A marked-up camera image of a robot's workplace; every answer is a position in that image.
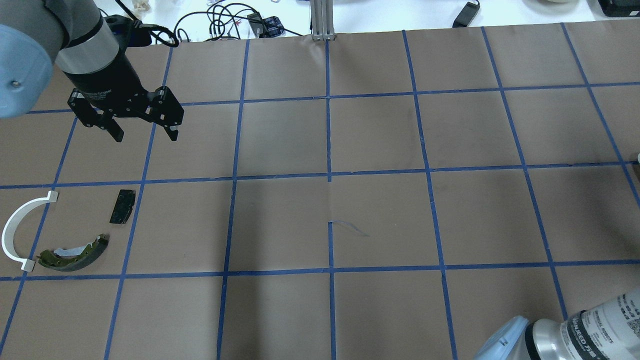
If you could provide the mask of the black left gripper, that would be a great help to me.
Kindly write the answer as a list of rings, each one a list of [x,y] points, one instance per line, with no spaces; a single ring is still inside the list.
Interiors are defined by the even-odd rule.
[[[71,92],[67,103],[83,126],[96,126],[122,142],[124,131],[114,117],[139,117],[160,126],[170,141],[178,141],[178,127],[185,116],[178,98],[168,86],[147,91],[125,54],[117,54],[105,68],[92,73],[62,73],[78,91]]]

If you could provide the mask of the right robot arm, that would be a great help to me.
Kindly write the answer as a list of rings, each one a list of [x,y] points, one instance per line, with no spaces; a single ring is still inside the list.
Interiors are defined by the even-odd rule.
[[[640,290],[581,310],[562,323],[515,316],[474,355],[475,360],[638,360]]]

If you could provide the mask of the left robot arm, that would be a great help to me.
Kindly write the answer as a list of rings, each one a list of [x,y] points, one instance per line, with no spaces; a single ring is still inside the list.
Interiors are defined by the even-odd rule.
[[[145,89],[126,56],[165,34],[176,48],[176,34],[142,23],[123,2],[126,16],[103,16],[93,0],[3,0],[0,19],[0,93],[2,118],[31,111],[48,88],[57,67],[74,88],[67,105],[88,128],[108,132],[121,142],[118,118],[138,118],[165,130],[171,141],[185,111],[173,91]]]

